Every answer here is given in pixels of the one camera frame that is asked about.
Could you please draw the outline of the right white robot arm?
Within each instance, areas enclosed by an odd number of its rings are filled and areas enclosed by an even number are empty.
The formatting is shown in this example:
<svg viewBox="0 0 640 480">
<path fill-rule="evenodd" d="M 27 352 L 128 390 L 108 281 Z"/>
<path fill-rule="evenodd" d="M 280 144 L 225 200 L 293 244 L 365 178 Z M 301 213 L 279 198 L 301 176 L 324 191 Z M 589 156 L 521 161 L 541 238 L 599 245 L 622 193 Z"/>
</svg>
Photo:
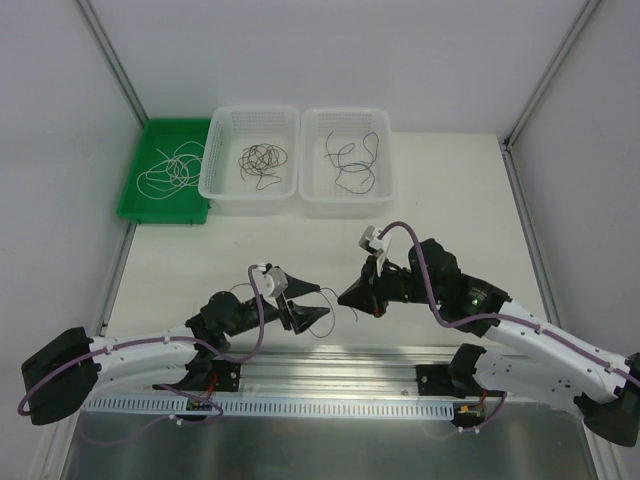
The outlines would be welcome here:
<svg viewBox="0 0 640 480">
<path fill-rule="evenodd" d="M 387 258 L 377 234 L 359 245 L 367 259 L 339 304 L 376 318 L 392 302 L 425 304 L 437 323 L 499 343 L 525 356 L 509 360 L 465 343 L 447 367 L 455 395 L 478 390 L 514 393 L 577 416 L 599 437 L 623 447 L 639 437 L 639 356 L 591 345 L 536 317 L 504 290 L 466 275 L 433 239 L 413 246 L 409 265 Z"/>
</svg>

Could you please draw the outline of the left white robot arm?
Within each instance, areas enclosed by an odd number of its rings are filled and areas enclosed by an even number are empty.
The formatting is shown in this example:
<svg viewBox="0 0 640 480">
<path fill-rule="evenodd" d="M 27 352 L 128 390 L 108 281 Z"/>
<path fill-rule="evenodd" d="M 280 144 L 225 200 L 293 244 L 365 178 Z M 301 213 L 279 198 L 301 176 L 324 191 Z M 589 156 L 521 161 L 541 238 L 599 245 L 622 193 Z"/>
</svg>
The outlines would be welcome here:
<svg viewBox="0 0 640 480">
<path fill-rule="evenodd" d="M 231 338 L 256 330 L 262 341 L 270 323 L 299 335 L 332 312 L 296 304 L 296 298 L 320 292 L 317 284 L 280 274 L 265 286 L 265 293 L 255 287 L 245 301 L 230 290 L 217 292 L 199 313 L 159 333 L 116 339 L 90 337 L 82 327 L 64 331 L 22 364 L 25 395 L 18 414 L 41 426 L 69 417 L 89 400 L 138 388 L 203 391 L 221 380 L 218 362 L 241 364 L 256 356 L 231 356 Z"/>
</svg>

